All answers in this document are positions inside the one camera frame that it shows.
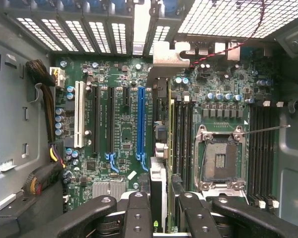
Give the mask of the black RAM slot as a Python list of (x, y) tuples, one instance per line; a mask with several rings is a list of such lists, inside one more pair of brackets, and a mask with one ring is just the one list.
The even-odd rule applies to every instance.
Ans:
[[(264, 116), (264, 124), (263, 128), (269, 128), (270, 127), (270, 107), (264, 107), (263, 108), (263, 116)], [(262, 195), (267, 194), (267, 190), (269, 190), (269, 186), (267, 185), (269, 183), (269, 176), (268, 176), (268, 170), (269, 170), (269, 157), (270, 157), (270, 132), (266, 131), (263, 132), (264, 140), (263, 140), (263, 177), (262, 177)]]
[(180, 156), (179, 156), (179, 136), (180, 136), (180, 101), (175, 100), (174, 110), (174, 173), (181, 174), (180, 171)]
[[(257, 129), (263, 129), (263, 115), (264, 115), (263, 107), (258, 108), (258, 127)], [(262, 196), (261, 196), (261, 177), (262, 177), (262, 142), (263, 142), (263, 132), (257, 133), (257, 172), (256, 172), (256, 195), (259, 200), (259, 207), (262, 208)]]
[[(273, 107), (271, 114), (271, 126), (280, 126), (280, 110), (281, 108)], [(271, 181), (271, 195), (275, 200), (279, 201), (279, 134), (280, 129), (271, 131), (272, 140), (272, 181)]]
[(187, 166), (187, 102), (183, 102), (183, 146), (182, 146), (182, 159), (183, 159), (183, 186), (187, 190), (186, 182), (186, 166)]
[[(254, 130), (254, 119), (253, 119), (253, 106), (250, 106), (249, 108), (249, 132)], [(249, 134), (249, 161), (248, 161), (248, 190), (247, 194), (248, 196), (251, 196), (253, 194), (254, 190), (254, 135)]]
[(190, 102), (189, 104), (189, 155), (190, 155), (190, 165), (189, 165), (189, 190), (192, 189), (193, 185), (193, 173), (194, 173), (194, 159), (193, 159), (193, 110), (194, 110), (194, 103)]

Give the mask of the thin metal locking lever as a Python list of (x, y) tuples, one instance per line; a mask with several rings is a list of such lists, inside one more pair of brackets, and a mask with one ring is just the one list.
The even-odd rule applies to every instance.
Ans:
[(264, 128), (264, 129), (258, 129), (258, 130), (253, 130), (253, 131), (247, 131), (247, 132), (236, 132), (237, 134), (241, 135), (247, 135), (247, 134), (255, 134), (255, 133), (260, 133), (260, 132), (266, 132), (266, 131), (272, 131), (272, 130), (279, 130), (282, 128), (290, 128), (290, 124), (286, 125), (280, 125), (280, 126), (275, 126), (275, 127), (269, 127), (269, 128)]

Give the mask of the blue expansion slot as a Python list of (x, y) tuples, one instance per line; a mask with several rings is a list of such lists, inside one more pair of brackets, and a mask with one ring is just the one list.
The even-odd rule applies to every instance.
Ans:
[(136, 159), (140, 162), (144, 171), (148, 172), (146, 166), (146, 152), (145, 152), (145, 103), (146, 89), (145, 87), (138, 88), (138, 114), (137, 114), (137, 151)]

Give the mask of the green motherboard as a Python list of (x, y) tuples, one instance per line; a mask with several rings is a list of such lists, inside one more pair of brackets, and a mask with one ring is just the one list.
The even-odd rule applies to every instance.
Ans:
[[(94, 182), (124, 181), (126, 192), (144, 191), (151, 199), (151, 212), (155, 228), (163, 229), (166, 218), (166, 169), (164, 146), (167, 140), (166, 103), (157, 97), (157, 91), (149, 85), (151, 62), (136, 58), (62, 58), (60, 66), (50, 71), (65, 79), (65, 89), (56, 93), (55, 142), (51, 144), (53, 159), (63, 161), (63, 211), (75, 209), (92, 198)], [(172, 225), (176, 225), (176, 198), (183, 186), (183, 102), (187, 102), (187, 166), (186, 191), (189, 190), (189, 104), (194, 103), (193, 139), (198, 126), (205, 124), (210, 130), (227, 130), (237, 125), (249, 131), (249, 108), (253, 106), (254, 130), (258, 127), (258, 108), (276, 106), (276, 63), (258, 49), (243, 48), (238, 60), (212, 59), (196, 68), (179, 71), (171, 81), (172, 132), (173, 132), (173, 212)], [(84, 147), (74, 148), (75, 82), (85, 83)], [(92, 152), (92, 94), (93, 86), (100, 88), (99, 152)], [(115, 89), (114, 152), (107, 154), (107, 90)], [(123, 106), (123, 87), (130, 88), (130, 106)], [(146, 89), (145, 152), (148, 172), (136, 159), (138, 88)], [(179, 156), (181, 174), (174, 173), (174, 108), (180, 101)], [(275, 214), (280, 205), (271, 195), (272, 140), (270, 132), (269, 190), (262, 195), (262, 208), (256, 195), (257, 133), (254, 135), (254, 190), (248, 196), (249, 134), (246, 138), (246, 186), (243, 190), (249, 205)], [(262, 142), (262, 177), (263, 146)]]

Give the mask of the open PC case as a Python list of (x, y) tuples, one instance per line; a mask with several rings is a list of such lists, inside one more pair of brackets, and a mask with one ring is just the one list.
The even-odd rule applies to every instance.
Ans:
[[(19, 192), (0, 200), (0, 211), (23, 194), (37, 196), (62, 183), (63, 161), (50, 154), (56, 93), (65, 89), (64, 77), (50, 70), (60, 66), (60, 59), (146, 59), (152, 69), (153, 44), (159, 41), (169, 42), (171, 49), (177, 42), (190, 44), (180, 54), (190, 61), (183, 69), (206, 60), (238, 60), (243, 48), (273, 57), (280, 125), (291, 125), (280, 129), (280, 207), (273, 215), (298, 226), (298, 0), (0, 0), (0, 44), (29, 58), (26, 76), (44, 109), (48, 139), (48, 162), (29, 173)], [(118, 201), (118, 211), (131, 193)], [(192, 193), (211, 210), (216, 197)], [(153, 226), (151, 212), (152, 238), (192, 238), (178, 196), (171, 233)], [(59, 217), (18, 238), (56, 238)]]

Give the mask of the CPU socket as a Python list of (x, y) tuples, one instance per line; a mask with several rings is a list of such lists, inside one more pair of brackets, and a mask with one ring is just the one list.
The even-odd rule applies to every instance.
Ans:
[(194, 139), (194, 187), (198, 192), (235, 193), (246, 186), (244, 126), (210, 130), (200, 124)]

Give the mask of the long black expansion slot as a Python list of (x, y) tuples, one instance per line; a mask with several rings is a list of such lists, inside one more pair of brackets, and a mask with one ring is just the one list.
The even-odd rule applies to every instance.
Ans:
[(107, 90), (107, 154), (114, 152), (115, 89)]
[(100, 127), (100, 88), (93, 86), (92, 94), (92, 115), (93, 115), (93, 131), (92, 131), (92, 152), (99, 152), (99, 127)]

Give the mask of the silver chipset heatsink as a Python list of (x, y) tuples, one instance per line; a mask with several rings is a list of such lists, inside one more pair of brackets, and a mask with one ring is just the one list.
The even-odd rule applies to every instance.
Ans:
[(124, 192), (126, 192), (124, 181), (94, 182), (92, 185), (92, 198), (107, 195), (119, 201)]

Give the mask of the white expansion slot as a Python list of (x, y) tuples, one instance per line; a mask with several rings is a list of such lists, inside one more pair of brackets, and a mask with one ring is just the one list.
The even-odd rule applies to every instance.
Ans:
[(74, 148), (84, 147), (85, 83), (75, 82), (74, 100)]

